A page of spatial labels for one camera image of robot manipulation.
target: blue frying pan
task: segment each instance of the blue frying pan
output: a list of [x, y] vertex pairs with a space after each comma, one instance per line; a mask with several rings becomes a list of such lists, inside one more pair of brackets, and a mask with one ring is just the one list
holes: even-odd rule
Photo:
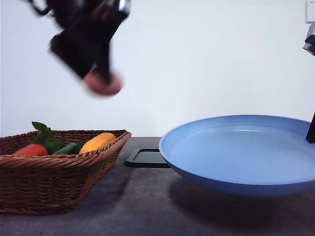
[[184, 178], [238, 195], [276, 196], [315, 188], [315, 144], [303, 120], [238, 115], [190, 122], [159, 143]]

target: green chili pepper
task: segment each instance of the green chili pepper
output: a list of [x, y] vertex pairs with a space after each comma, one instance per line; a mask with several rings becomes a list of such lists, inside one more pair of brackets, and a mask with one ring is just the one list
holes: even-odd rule
[[64, 148], [56, 151], [53, 155], [60, 155], [60, 154], [78, 154], [81, 149], [81, 144], [78, 142], [68, 143]]

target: red tomato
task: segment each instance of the red tomato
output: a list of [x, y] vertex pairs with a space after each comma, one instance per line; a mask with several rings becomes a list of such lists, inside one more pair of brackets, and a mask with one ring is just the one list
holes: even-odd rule
[[48, 151], [43, 145], [40, 144], [29, 144], [17, 150], [15, 153], [11, 154], [15, 156], [45, 156], [48, 155]]

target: yellow pepper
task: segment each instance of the yellow pepper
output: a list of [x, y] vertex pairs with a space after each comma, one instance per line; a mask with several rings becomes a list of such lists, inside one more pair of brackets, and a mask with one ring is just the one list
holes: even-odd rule
[[85, 153], [87, 151], [96, 150], [108, 142], [114, 140], [116, 137], [111, 133], [101, 133], [96, 137], [92, 138], [91, 140], [87, 141], [83, 147], [81, 148], [79, 153]]

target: wicker basket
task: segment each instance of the wicker basket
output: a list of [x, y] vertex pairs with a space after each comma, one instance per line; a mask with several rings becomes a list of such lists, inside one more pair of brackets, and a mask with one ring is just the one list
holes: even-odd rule
[[131, 134], [125, 130], [53, 131], [65, 144], [83, 144], [102, 132], [110, 132], [116, 139], [77, 155], [8, 155], [28, 145], [38, 131], [0, 138], [0, 211], [56, 214], [73, 210], [114, 166]]

